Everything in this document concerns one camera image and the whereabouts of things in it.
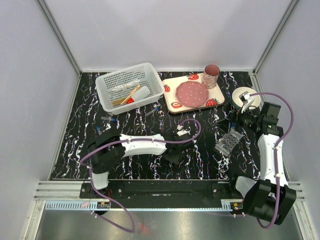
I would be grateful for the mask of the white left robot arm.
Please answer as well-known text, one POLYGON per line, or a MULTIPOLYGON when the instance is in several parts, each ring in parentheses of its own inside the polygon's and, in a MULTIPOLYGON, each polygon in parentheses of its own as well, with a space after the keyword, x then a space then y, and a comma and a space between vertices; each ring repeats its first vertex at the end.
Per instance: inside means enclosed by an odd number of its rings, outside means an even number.
POLYGON ((111 137, 98 137, 87 148, 93 181, 90 192, 97 198, 103 198, 108 193, 110 171, 116 163, 125 157, 156 155, 177 165, 182 151, 190 148, 192 143, 193 139, 185 130, 180 130, 169 136, 116 134, 111 137))

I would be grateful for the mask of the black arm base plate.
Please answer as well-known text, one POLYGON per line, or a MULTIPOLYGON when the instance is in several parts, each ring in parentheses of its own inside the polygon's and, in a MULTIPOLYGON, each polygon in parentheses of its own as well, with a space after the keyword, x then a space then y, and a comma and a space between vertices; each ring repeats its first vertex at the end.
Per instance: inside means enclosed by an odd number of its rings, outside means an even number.
POLYGON ((100 193, 128 209, 220 208, 222 200, 244 197, 229 180, 110 180, 100 193))

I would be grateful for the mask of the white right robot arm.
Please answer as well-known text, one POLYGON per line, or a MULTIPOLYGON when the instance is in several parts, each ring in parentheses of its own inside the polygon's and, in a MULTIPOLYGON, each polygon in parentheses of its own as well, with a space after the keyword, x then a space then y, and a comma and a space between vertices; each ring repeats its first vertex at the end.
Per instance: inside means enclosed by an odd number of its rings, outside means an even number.
POLYGON ((260 177, 254 180, 235 174, 229 180, 227 193, 242 198, 241 210, 245 215, 280 225, 296 201, 297 193, 289 187, 284 173, 282 146, 286 133, 278 126, 280 105, 265 102, 257 115, 249 113, 256 106, 234 105, 229 113, 228 130, 215 144, 215 151, 224 157, 232 152, 242 138, 240 128, 255 133, 260 155, 260 177))

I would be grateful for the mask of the wooden test tube clamp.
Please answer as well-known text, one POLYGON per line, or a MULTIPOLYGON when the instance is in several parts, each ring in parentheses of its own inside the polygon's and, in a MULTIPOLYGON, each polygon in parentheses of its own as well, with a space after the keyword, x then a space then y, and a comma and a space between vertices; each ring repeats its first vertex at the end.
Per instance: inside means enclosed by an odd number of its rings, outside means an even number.
POLYGON ((125 103, 127 103, 128 100, 132 97, 132 95, 133 95, 136 91, 138 91, 140 88, 141 88, 141 86, 138 85, 138 86, 120 103, 120 105, 124 105, 125 103))

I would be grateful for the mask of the clear plastic funnel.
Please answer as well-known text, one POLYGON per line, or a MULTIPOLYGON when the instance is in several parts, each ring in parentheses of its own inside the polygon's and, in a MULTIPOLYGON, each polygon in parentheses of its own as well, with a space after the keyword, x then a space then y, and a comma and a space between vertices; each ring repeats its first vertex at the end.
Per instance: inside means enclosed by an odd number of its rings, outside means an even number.
POLYGON ((111 89, 111 91, 113 92, 117 92, 117 91, 126 91, 128 90, 129 88, 131 88, 132 86, 136 86, 137 82, 134 80, 134 81, 130 81, 128 83, 123 83, 123 84, 120 84, 120 85, 117 85, 115 87, 113 87, 111 89))

